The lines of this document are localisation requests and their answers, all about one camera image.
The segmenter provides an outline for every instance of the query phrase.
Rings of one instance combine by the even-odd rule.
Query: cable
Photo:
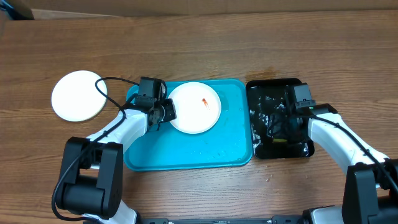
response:
[[[365,153],[365,155],[367,155],[374,163],[375,165],[378,166],[378,168],[381,170],[381,172],[386,176],[388,182],[391,185],[391,188],[393,189],[393,191],[396,193],[396,195],[398,195],[398,186],[397,184],[394,182],[394,180],[392,179],[391,175],[387,172],[387,170],[383,167],[383,165],[370,153],[370,151],[368,149],[366,149],[358,139],[356,139],[355,136],[353,136],[353,134],[351,134],[347,129],[343,128],[340,126],[340,124],[338,123],[334,123],[332,121],[329,121],[328,119],[325,118],[320,118],[318,116],[296,116],[296,118],[308,118],[308,119],[317,119],[323,122],[326,122],[328,124],[331,124],[333,126],[335,126],[336,128],[342,130],[348,137],[350,137],[358,146],[359,148]]]
[[[99,140],[103,139],[105,136],[107,136],[109,133],[111,133],[112,131],[114,131],[120,124],[123,123],[123,121],[126,119],[126,112],[124,112],[124,110],[122,109],[122,106],[120,106],[116,101],[114,101],[112,98],[110,98],[108,95],[106,95],[105,93],[103,93],[99,88],[98,88],[98,83],[100,81],[103,80],[120,80],[120,81],[124,81],[124,82],[128,82],[128,83],[132,83],[134,85],[139,86],[138,83],[130,81],[130,80],[126,80],[123,78],[118,78],[118,77],[105,77],[105,78],[100,78],[99,80],[95,81],[95,88],[99,91],[99,93],[101,93],[107,100],[109,100],[110,102],[112,102],[115,106],[117,106],[119,108],[120,111],[122,111],[123,117],[122,119],[117,122],[114,126],[112,126],[111,128],[109,128],[107,131],[104,131],[104,133],[102,135],[100,135],[98,138],[94,139],[92,142],[89,143],[88,146],[86,146],[86,148],[84,150],[82,150],[79,154],[79,156],[76,157],[76,159],[69,165],[69,167],[66,169],[66,171],[63,173],[63,175],[61,176],[61,178],[59,179],[58,183],[56,184],[54,191],[52,193],[52,198],[51,198],[51,208],[52,211],[54,213],[54,215],[63,220],[63,221],[71,221],[71,222],[76,222],[76,221],[91,221],[91,222],[99,222],[99,220],[97,220],[96,218],[90,218],[90,217],[78,217],[78,218],[70,218],[70,217],[64,217],[63,215],[61,215],[58,210],[57,210],[57,206],[55,204],[55,197],[58,194],[58,190],[59,190],[59,186],[63,183],[63,180],[65,179],[65,177],[67,176],[67,174],[70,172],[70,170],[72,169],[72,167],[84,156],[86,155],[87,152],[90,152],[94,146],[94,144],[96,144]]]

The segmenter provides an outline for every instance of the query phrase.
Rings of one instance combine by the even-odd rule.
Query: teal tray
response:
[[[185,134],[170,123],[152,128],[124,153],[124,163],[135,171],[243,166],[252,157],[249,109],[244,84],[236,79],[166,82],[167,96],[186,82],[211,86],[221,100],[217,123],[200,134]],[[138,92],[133,86],[126,99]]]

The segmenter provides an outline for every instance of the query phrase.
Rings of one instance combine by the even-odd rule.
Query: wooden tabletop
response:
[[[398,11],[7,21],[0,37],[0,222],[56,221],[50,199],[63,147],[118,112],[70,123],[53,87],[75,70],[139,81],[297,77],[377,150],[398,157]],[[123,102],[129,85],[108,82]],[[319,146],[310,159],[133,172],[123,200],[143,217],[246,218],[342,203],[345,176]]]

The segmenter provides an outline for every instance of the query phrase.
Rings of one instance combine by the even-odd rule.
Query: white plate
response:
[[[95,88],[95,81],[100,78],[94,72],[83,70],[61,78],[51,96],[55,113],[67,121],[84,121],[98,114],[106,102],[106,98]],[[108,93],[104,81],[98,83],[98,88]]]
[[[221,114],[221,101],[210,86],[189,82],[176,87],[169,98],[173,99],[177,118],[172,125],[188,134],[198,134],[213,127]]]

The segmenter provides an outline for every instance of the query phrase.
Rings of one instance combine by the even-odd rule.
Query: black container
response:
[[[286,140],[284,126],[294,125],[284,120],[289,114],[286,87],[300,83],[297,78],[283,78],[254,80],[246,85],[253,153],[257,158],[310,157],[315,152],[313,142],[307,138],[299,137],[299,141],[294,142]]]

